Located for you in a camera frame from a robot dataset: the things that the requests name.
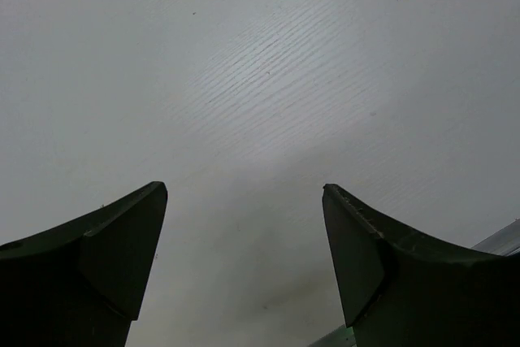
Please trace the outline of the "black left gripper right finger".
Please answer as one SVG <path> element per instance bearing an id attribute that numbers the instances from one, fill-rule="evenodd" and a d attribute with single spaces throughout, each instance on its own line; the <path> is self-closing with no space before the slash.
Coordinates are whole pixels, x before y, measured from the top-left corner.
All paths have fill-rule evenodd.
<path id="1" fill-rule="evenodd" d="M 519 253 L 455 245 L 336 184 L 323 215 L 344 314 L 358 346 L 516 346 Z"/>

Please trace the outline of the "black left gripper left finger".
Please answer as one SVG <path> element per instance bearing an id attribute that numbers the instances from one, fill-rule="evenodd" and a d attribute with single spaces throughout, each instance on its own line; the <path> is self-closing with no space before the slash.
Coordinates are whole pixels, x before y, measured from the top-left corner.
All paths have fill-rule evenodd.
<path id="1" fill-rule="evenodd" d="M 153 181 L 1 247 L 3 346 L 123 346 L 139 317 L 167 207 Z"/>

